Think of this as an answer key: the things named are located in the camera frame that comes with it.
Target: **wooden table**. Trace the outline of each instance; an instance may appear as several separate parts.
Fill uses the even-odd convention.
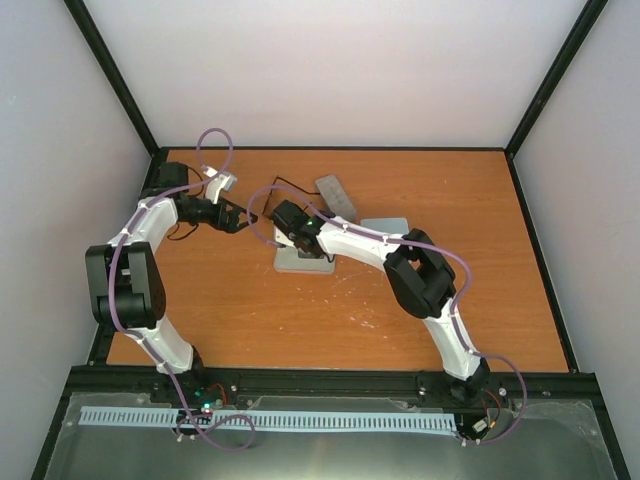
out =
[[[212,166],[226,157],[203,154]],[[169,161],[197,165],[193,150],[173,150]],[[523,371],[567,371],[503,153],[241,150],[229,171],[239,180],[226,197],[240,205],[276,175],[307,190],[314,179],[337,175],[359,218],[406,217],[470,264],[473,286],[461,313],[477,348],[506,355]],[[273,204],[282,198],[275,192]],[[259,229],[272,235],[264,218]],[[272,247],[249,229],[229,235],[207,226],[185,240],[165,240],[156,258],[169,318],[207,365],[442,368],[422,322],[367,265],[340,258],[333,275],[277,273]],[[453,266],[459,288],[464,272]],[[118,334],[108,363],[150,360]],[[499,362],[491,368],[508,370]]]

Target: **black metal frame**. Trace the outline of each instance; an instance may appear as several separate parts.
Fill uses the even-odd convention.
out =
[[[94,53],[114,92],[127,112],[140,139],[151,156],[151,163],[145,178],[145,187],[150,183],[158,166],[167,161],[172,149],[192,149],[193,147],[160,148],[149,130],[140,109],[120,74],[113,57],[109,53],[95,23],[82,0],[64,0],[89,47]],[[579,373],[571,342],[562,319],[549,271],[544,261],[535,228],[522,192],[514,158],[533,128],[544,106],[551,97],[572,59],[582,45],[591,27],[607,4],[607,0],[587,0],[574,27],[571,29],[551,68],[531,101],[509,144],[505,148],[466,148],[466,147],[237,147],[246,150],[388,150],[388,151],[503,151],[520,203],[527,231],[533,246],[538,268],[547,294],[565,359],[571,373],[525,373],[527,390],[531,398],[583,399],[592,402],[600,423],[602,434],[613,460],[619,478],[630,478],[620,446],[611,425],[606,406],[602,399],[596,378],[592,374]],[[55,441],[61,427],[70,396],[75,392],[147,392],[155,401],[169,401],[177,405],[173,388],[164,375],[158,374],[153,367],[107,366],[106,359],[113,339],[113,329],[99,327],[91,348],[86,366],[73,367],[54,415],[49,434],[34,471],[34,479],[44,478],[51,458]],[[442,398],[430,395],[420,396],[418,385],[436,381],[437,372],[375,372],[375,371],[323,371],[323,370],[256,370],[256,369],[213,369],[207,371],[236,392],[231,400],[242,407],[249,399],[262,395],[279,396],[350,396],[350,397],[389,397],[402,399],[409,403],[443,408],[451,413],[473,412],[473,408],[462,408]],[[513,374],[492,373],[492,381],[498,381],[509,391],[519,391],[519,384]]]

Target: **white wall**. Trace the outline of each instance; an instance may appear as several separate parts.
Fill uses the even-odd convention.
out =
[[[88,0],[161,145],[503,147],[585,0]]]
[[[580,367],[640,478],[640,3],[609,2],[516,157]]]
[[[62,1],[0,15],[0,476],[29,478],[96,324],[84,252],[122,226],[148,156]]]

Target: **black corner post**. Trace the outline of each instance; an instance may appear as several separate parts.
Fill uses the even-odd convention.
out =
[[[140,112],[136,101],[133,99],[133,95],[131,95],[131,92],[129,91],[129,87],[127,87],[124,78],[122,78],[122,74],[120,73],[120,70],[118,70],[116,62],[113,60],[111,53],[109,53],[109,49],[104,43],[104,40],[98,31],[98,27],[96,27],[96,24],[91,18],[91,14],[89,13],[89,10],[87,10],[87,6],[82,0],[64,0],[64,3],[78,25],[78,28],[82,32],[89,48],[91,48],[93,55],[100,64],[107,80],[109,80],[113,91],[118,96],[125,112],[127,112],[133,127],[140,136],[140,140],[142,140],[142,143],[147,149],[147,152],[149,152],[149,155],[153,157],[158,153],[158,144],[153,138],[153,134],[147,126],[147,122],[144,121],[142,112]]]
[[[520,150],[525,138],[527,138],[533,125],[542,113],[542,109],[547,104],[558,83],[560,83],[573,57],[578,53],[582,42],[587,38],[591,27],[596,23],[606,4],[607,0],[587,0],[582,12],[580,12],[580,16],[551,64],[551,68],[549,68],[547,75],[544,77],[544,80],[542,80],[522,120],[520,120],[518,128],[516,128],[509,144],[505,148],[505,153],[509,160],[513,160],[518,150]]]

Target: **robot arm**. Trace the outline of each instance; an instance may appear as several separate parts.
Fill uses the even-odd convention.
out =
[[[472,355],[456,335],[450,312],[455,294],[455,274],[444,257],[431,250],[383,243],[382,232],[353,225],[334,217],[341,225],[370,234],[372,238],[325,223],[317,216],[309,217],[296,204],[283,201],[273,211],[271,219],[280,231],[298,249],[316,257],[344,255],[371,265],[387,274],[391,288],[400,306],[410,315],[420,318],[442,356],[445,372],[458,382],[474,385],[488,374],[486,362]],[[388,235],[433,245],[422,231],[414,229],[408,235]],[[415,269],[411,262],[419,262]],[[463,339],[474,348],[469,334],[456,318]]]
[[[179,165],[170,164],[168,169],[173,174]],[[184,175],[179,180],[173,179],[174,183],[187,183],[186,170],[182,170]],[[213,169],[206,172],[208,176],[215,173]],[[176,222],[191,225],[204,222],[227,233],[236,233],[246,227],[248,223],[239,220],[245,210],[220,197],[220,191],[230,190],[234,183],[235,177],[224,172],[207,185],[204,199],[178,194],[149,208],[150,197],[145,198],[138,203],[138,209],[122,232],[106,245],[90,247],[85,255],[93,315],[98,323],[112,325],[108,275],[115,247],[124,232],[129,233],[117,265],[116,310],[122,325],[128,331],[136,332],[127,336],[147,351],[160,373],[167,373],[164,364],[158,363],[157,358],[145,348],[145,340],[153,345],[155,352],[174,373],[197,371],[202,367],[202,361],[196,349],[180,337],[166,315],[166,295],[154,253]],[[173,186],[176,185],[164,185],[152,193],[158,194]],[[143,213],[142,219],[132,228],[133,218]]]

